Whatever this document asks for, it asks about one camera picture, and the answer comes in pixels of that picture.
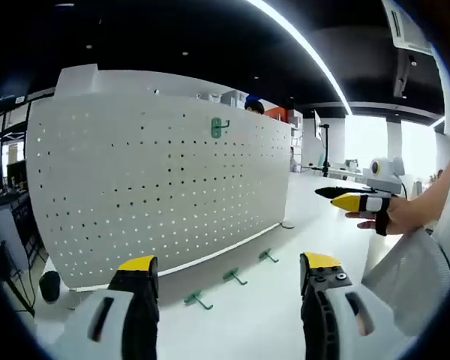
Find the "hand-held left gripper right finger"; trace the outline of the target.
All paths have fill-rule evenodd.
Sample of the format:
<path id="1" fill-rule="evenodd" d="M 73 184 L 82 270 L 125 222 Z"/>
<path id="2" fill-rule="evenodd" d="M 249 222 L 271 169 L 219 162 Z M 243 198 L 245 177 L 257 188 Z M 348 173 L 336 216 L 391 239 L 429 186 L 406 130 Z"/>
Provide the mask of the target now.
<path id="1" fill-rule="evenodd" d="M 300 254 L 301 320 L 306 359 L 398 359 L 416 339 L 392 309 L 352 283 L 332 256 Z"/>

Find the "person's right hand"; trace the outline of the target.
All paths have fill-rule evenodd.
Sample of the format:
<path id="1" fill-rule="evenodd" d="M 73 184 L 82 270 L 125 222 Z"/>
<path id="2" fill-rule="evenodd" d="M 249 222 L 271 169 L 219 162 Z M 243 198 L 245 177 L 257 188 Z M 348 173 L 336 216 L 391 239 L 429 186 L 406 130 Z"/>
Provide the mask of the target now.
<path id="1" fill-rule="evenodd" d="M 415 200 L 394 197 L 391 199 L 387 214 L 389 221 L 385 231 L 386 235 L 410 233 L 423 225 Z M 347 212 L 345 216 L 359 219 L 360 222 L 357 224 L 357 227 L 361 230 L 375 230 L 378 224 L 375 214 Z"/>

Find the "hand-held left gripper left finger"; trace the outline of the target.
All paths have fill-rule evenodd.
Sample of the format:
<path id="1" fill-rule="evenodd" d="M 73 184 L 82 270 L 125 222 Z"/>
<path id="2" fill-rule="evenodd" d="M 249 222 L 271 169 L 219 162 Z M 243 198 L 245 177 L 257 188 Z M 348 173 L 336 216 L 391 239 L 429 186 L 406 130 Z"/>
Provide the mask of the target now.
<path id="1" fill-rule="evenodd" d="M 156 359 L 158 322 L 158 258 L 129 259 L 69 316 L 55 357 Z"/>

